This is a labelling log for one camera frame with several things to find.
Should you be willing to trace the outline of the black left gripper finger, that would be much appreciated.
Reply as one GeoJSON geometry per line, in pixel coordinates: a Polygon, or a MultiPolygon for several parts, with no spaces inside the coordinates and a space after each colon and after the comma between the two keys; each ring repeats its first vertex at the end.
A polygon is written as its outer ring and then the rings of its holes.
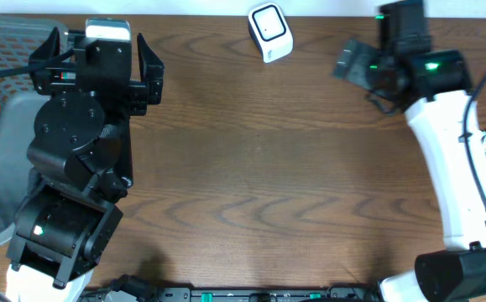
{"type": "Polygon", "coordinates": [[[29,63],[41,63],[55,58],[60,53],[60,32],[54,27],[49,37],[29,57],[29,63]]]}
{"type": "Polygon", "coordinates": [[[160,104],[164,84],[165,65],[147,45],[142,34],[137,35],[141,81],[148,87],[148,104],[160,104]]]}

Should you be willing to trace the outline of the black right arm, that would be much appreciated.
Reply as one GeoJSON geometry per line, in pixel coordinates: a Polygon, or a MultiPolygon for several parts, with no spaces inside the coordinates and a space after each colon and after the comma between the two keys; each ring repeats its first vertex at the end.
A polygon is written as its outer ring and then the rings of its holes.
{"type": "Polygon", "coordinates": [[[337,78],[362,87],[384,114],[403,112],[421,147],[442,218],[444,249],[383,279],[383,301],[467,301],[486,295],[486,153],[463,55],[435,51],[421,1],[382,5],[379,46],[348,41],[337,78]]]}

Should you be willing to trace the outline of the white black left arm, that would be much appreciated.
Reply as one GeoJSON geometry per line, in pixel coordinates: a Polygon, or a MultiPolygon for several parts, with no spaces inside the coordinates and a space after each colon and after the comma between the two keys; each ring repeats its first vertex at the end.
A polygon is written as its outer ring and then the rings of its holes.
{"type": "Polygon", "coordinates": [[[89,21],[29,57],[46,97],[27,157],[39,182],[15,215],[6,296],[12,301],[77,301],[85,294],[133,186],[130,120],[161,101],[165,67],[124,20],[89,21]]]}

